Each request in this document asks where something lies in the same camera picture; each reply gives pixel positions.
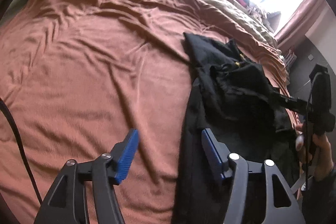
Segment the person's right hand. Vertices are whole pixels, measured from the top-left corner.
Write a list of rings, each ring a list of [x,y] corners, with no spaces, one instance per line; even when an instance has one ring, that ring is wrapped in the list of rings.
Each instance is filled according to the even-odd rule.
[[[304,137],[304,125],[299,123],[295,125],[295,133],[296,133],[296,140],[295,140],[295,149],[298,152],[299,160],[302,163],[306,163],[305,156],[305,147],[303,144]],[[334,169],[334,162],[332,159],[332,152],[331,152],[331,144],[329,139],[327,138],[326,134],[323,135],[316,135],[313,134],[312,136],[313,143],[319,149],[319,154],[317,157],[317,164],[314,171],[314,181],[321,182],[323,179],[327,178],[331,171]]]

